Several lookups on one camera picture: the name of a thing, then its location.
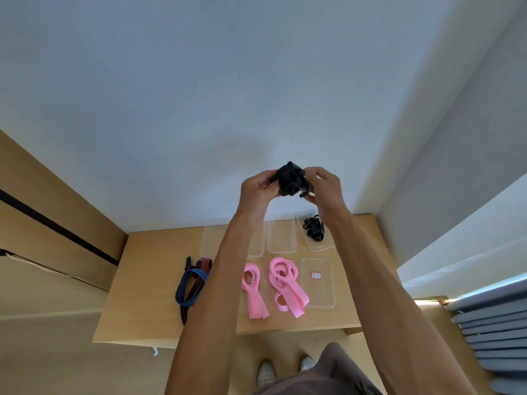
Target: forearm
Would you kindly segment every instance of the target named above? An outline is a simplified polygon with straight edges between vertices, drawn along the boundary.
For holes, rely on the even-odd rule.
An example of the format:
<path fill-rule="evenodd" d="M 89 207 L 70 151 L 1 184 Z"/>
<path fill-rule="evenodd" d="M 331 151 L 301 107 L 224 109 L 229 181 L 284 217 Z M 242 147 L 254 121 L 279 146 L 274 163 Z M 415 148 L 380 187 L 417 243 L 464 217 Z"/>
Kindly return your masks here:
<path fill-rule="evenodd" d="M 391 395 L 475 394 L 452 352 L 351 213 L 330 227 L 373 361 Z"/>
<path fill-rule="evenodd" d="M 227 393 L 241 279 L 250 239 L 247 225 L 235 216 L 205 286 L 189 309 L 165 394 Z"/>

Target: left hand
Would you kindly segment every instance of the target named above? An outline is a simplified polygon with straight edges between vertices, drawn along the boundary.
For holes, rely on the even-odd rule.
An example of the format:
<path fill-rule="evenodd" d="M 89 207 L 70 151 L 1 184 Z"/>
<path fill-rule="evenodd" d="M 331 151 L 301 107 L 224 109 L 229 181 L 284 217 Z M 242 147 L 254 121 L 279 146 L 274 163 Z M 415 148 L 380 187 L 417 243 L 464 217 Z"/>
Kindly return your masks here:
<path fill-rule="evenodd" d="M 269 183 L 275 173 L 276 170 L 259 173 L 241 185 L 240 203 L 234 217 L 246 220 L 253 232 L 264 221 L 269 202 L 278 196 L 278 182 Z"/>

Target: right arm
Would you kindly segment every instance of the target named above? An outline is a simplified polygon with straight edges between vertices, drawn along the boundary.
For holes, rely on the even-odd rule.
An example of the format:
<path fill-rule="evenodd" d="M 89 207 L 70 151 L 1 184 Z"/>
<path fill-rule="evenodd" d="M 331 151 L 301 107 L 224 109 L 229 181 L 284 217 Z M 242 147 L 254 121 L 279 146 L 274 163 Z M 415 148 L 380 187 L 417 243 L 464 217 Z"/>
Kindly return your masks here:
<path fill-rule="evenodd" d="M 342 198 L 340 180 L 320 167 L 305 170 L 346 271 L 364 337 L 390 395 L 475 395 L 441 335 L 379 259 Z"/>

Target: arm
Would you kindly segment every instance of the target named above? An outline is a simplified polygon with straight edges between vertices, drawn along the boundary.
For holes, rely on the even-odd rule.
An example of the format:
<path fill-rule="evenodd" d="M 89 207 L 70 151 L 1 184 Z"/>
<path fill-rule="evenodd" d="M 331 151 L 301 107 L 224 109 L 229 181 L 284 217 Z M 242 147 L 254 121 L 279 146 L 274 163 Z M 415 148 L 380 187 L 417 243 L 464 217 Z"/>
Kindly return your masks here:
<path fill-rule="evenodd" d="M 236 334 L 241 279 L 249 243 L 261 224 L 278 185 L 269 184 L 275 171 L 245 180 L 240 204 L 188 321 L 170 368 L 165 395 L 226 394 Z"/>
<path fill-rule="evenodd" d="M 391 395 L 475 395 L 435 327 L 379 259 L 342 198 L 340 180 L 322 168 L 306 178 L 331 230 L 373 361 Z"/>

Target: blue strap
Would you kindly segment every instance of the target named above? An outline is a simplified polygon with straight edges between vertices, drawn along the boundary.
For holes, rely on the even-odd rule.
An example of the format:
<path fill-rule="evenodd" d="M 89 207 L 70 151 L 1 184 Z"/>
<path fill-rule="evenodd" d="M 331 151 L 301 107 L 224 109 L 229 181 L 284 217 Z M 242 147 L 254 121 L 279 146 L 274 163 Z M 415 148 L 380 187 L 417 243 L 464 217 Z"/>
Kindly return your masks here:
<path fill-rule="evenodd" d="M 187 281 L 189 280 L 190 276 L 192 276 L 193 273 L 200 276 L 203 281 L 206 281 L 207 277 L 209 276 L 208 273 L 204 272 L 201 269 L 196 268 L 196 269 L 185 270 L 185 272 L 183 273 L 183 277 L 181 277 L 181 281 L 179 282 L 178 290 L 175 293 L 175 301 L 181 306 L 190 307 L 194 305 L 194 302 L 196 301 L 196 299 L 198 299 L 198 295 L 201 292 L 201 289 L 199 289 L 192 296 L 192 298 L 187 299 L 185 301 L 185 291 L 187 289 Z"/>

